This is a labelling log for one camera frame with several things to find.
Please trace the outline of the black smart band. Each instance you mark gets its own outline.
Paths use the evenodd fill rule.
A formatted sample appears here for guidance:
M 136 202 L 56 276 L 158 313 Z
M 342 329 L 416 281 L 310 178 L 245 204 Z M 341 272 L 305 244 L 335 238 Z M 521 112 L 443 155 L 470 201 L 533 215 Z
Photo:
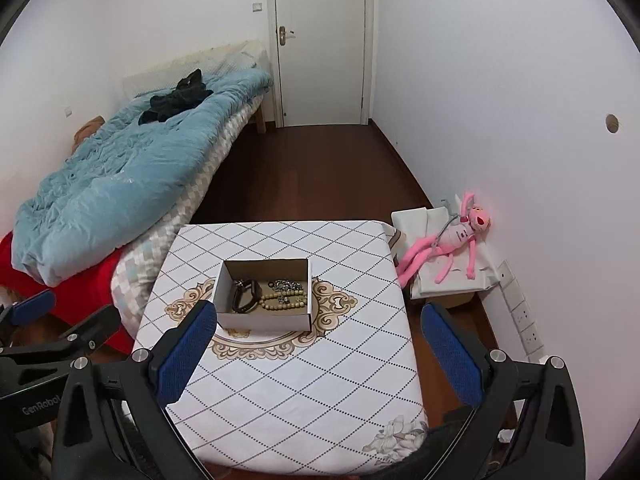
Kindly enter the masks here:
M 232 286 L 231 311 L 237 314 L 250 313 L 261 299 L 262 289 L 258 281 L 237 280 Z

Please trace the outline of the red blanket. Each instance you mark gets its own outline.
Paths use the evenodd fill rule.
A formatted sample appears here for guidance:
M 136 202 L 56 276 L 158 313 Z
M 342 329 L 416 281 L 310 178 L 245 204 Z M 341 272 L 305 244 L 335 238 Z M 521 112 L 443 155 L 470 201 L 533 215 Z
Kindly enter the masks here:
M 23 300 L 35 296 L 46 289 L 29 275 L 17 271 L 11 264 L 13 233 L 9 232 L 1 240 L 1 295 L 3 300 Z M 68 327 L 82 322 L 90 314 L 113 303 L 111 280 L 117 263 L 124 250 L 116 249 L 100 263 L 75 274 L 55 286 L 55 306 L 49 312 L 50 321 L 42 318 L 26 332 L 16 333 L 16 343 L 36 342 L 38 330 L 54 334 L 64 324 Z

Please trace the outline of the checkered bed sheet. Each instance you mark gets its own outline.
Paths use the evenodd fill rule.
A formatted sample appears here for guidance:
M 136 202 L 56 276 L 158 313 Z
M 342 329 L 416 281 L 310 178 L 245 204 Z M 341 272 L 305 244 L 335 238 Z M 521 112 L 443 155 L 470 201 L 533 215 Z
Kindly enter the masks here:
M 113 304 L 119 310 L 122 326 L 130 337 L 137 335 L 152 287 L 180 229 L 204 200 L 213 175 L 228 156 L 233 142 L 252 117 L 262 110 L 262 96 L 242 105 L 222 126 L 205 160 L 188 182 L 177 203 L 154 226 L 127 245 L 111 279 Z

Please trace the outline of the white cardboard box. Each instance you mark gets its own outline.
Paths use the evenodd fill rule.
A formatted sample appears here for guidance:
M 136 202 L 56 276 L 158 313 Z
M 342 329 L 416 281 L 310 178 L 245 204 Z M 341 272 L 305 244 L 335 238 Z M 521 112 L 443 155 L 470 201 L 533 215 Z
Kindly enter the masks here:
M 233 283 L 258 281 L 262 299 L 250 313 L 231 311 Z M 311 263 L 307 258 L 224 260 L 216 277 L 212 303 L 225 330 L 261 333 L 308 332 L 314 320 Z

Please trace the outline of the light blue duvet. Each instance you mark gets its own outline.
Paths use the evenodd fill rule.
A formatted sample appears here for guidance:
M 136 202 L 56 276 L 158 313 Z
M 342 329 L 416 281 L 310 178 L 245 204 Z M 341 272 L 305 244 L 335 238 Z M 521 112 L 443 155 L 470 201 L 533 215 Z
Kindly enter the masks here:
M 228 120 L 272 85 L 246 68 L 205 78 L 198 106 L 148 122 L 152 94 L 138 96 L 44 178 L 15 216 L 11 264 L 47 286 L 135 240 L 177 203 Z

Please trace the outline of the brown plush toy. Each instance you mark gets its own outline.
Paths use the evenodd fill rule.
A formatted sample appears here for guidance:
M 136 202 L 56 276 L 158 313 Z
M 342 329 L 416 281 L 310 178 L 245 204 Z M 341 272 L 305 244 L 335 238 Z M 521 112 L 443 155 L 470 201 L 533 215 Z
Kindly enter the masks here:
M 85 125 L 82 125 L 74 134 L 72 152 L 76 151 L 82 142 L 90 138 L 90 136 L 93 136 L 104 124 L 105 119 L 102 116 L 96 116 L 86 122 Z

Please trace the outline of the pink panther plush toy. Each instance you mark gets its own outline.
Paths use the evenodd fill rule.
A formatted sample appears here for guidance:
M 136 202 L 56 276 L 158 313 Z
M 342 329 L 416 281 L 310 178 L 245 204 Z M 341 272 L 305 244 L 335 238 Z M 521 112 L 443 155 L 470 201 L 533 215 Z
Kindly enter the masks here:
M 447 262 L 434 278 L 440 284 L 454 265 L 454 256 L 462 249 L 468 252 L 465 276 L 476 278 L 476 253 L 480 237 L 489 229 L 491 218 L 488 212 L 475 203 L 475 194 L 466 192 L 460 204 L 460 212 L 454 214 L 435 234 L 421 237 L 399 260 L 396 272 L 401 287 L 415 278 L 429 258 L 446 257 Z

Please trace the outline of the white folded cloth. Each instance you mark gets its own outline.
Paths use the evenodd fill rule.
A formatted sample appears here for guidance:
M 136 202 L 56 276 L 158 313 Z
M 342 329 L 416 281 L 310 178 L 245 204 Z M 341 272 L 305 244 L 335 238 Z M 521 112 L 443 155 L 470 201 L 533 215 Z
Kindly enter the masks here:
M 392 251 L 400 260 L 420 238 L 437 235 L 452 215 L 447 207 L 422 207 L 394 211 L 390 218 L 397 234 Z M 451 256 L 431 256 L 408 281 L 405 290 L 412 300 L 418 300 L 486 292 L 499 283 L 497 266 L 483 237 L 476 241 L 475 278 L 472 280 L 466 276 L 468 263 L 469 245 L 457 249 Z

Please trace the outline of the black clothes on bed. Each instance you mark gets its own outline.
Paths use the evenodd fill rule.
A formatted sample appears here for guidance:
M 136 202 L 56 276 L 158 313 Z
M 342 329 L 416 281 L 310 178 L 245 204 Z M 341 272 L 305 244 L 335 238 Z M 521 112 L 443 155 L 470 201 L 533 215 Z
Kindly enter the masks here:
M 198 107 L 212 94 L 213 91 L 204 84 L 202 71 L 197 68 L 182 78 L 171 92 L 152 96 L 149 107 L 141 114 L 138 124 L 167 122 L 171 117 Z

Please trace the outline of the white door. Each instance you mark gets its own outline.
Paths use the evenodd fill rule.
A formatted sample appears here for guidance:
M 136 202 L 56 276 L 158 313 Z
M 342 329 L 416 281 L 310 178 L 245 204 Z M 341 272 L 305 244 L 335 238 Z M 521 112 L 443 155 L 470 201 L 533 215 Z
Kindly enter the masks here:
M 268 0 L 268 14 L 276 125 L 364 125 L 374 0 Z

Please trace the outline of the white wall power strip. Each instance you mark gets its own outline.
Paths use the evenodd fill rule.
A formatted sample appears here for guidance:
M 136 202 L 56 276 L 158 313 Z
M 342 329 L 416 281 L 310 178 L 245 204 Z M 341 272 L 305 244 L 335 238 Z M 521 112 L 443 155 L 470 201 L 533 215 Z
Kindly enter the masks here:
M 498 265 L 497 275 L 503 299 L 518 331 L 527 359 L 531 363 L 544 364 L 548 359 L 548 354 L 544 350 L 544 343 L 538 332 L 533 311 L 506 260 Z

